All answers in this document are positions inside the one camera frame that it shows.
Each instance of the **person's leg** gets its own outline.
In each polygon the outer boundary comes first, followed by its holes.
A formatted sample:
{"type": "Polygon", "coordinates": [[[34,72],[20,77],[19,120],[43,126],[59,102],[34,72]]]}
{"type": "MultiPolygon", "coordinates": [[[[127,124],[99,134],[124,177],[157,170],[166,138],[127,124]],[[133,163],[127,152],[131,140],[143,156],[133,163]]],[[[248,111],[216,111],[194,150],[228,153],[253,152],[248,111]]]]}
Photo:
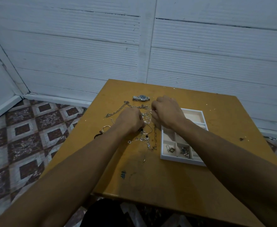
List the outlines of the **person's leg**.
{"type": "Polygon", "coordinates": [[[80,227],[126,227],[127,221],[117,201],[101,199],[85,213],[80,227]]]}

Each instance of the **jewelry box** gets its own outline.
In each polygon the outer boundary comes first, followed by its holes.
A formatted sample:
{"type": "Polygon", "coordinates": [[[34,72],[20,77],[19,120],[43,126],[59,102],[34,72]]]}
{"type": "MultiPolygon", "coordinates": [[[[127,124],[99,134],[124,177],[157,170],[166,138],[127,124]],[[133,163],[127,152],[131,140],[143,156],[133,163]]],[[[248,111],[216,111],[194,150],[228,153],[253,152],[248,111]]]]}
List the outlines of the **jewelry box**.
{"type": "MultiPolygon", "coordinates": [[[[208,130],[202,111],[182,108],[185,117],[196,125],[208,130]]],[[[206,166],[192,147],[173,130],[162,126],[161,159],[206,166]]]]}

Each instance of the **wristwatch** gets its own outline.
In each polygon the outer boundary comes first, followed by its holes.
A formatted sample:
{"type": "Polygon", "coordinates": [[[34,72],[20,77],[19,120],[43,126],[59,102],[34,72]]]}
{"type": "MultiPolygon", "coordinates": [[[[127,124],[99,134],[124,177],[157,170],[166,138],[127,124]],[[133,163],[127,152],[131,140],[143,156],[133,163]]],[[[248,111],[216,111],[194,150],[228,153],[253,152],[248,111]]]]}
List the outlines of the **wristwatch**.
{"type": "Polygon", "coordinates": [[[134,96],[133,100],[134,101],[148,101],[148,100],[150,100],[150,98],[145,95],[140,95],[140,96],[134,96]]]}

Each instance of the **floor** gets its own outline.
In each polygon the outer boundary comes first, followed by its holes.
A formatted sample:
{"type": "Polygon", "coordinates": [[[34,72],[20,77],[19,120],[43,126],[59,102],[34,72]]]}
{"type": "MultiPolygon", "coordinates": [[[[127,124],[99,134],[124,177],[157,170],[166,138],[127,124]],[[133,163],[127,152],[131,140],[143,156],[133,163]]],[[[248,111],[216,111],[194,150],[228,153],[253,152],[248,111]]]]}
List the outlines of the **floor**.
{"type": "MultiPolygon", "coordinates": [[[[0,214],[36,182],[84,110],[25,99],[0,117],[0,214]]],[[[277,155],[277,139],[266,140],[277,155]]],[[[152,206],[122,202],[121,208],[128,226],[235,226],[152,206]]],[[[78,227],[85,211],[81,207],[65,226],[78,227]]]]}

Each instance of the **forearm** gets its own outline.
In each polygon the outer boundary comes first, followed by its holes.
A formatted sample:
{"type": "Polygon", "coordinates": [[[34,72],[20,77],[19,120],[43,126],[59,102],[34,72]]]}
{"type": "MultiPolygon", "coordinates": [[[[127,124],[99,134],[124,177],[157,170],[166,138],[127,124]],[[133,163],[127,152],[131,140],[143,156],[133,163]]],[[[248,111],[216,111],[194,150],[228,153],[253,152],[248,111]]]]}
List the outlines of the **forearm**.
{"type": "Polygon", "coordinates": [[[277,218],[277,166],[187,119],[173,129],[192,146],[216,178],[261,221],[269,226],[270,220],[277,218]]]}
{"type": "Polygon", "coordinates": [[[39,179],[1,217],[0,226],[64,226],[89,196],[127,133],[112,126],[39,179]]]}

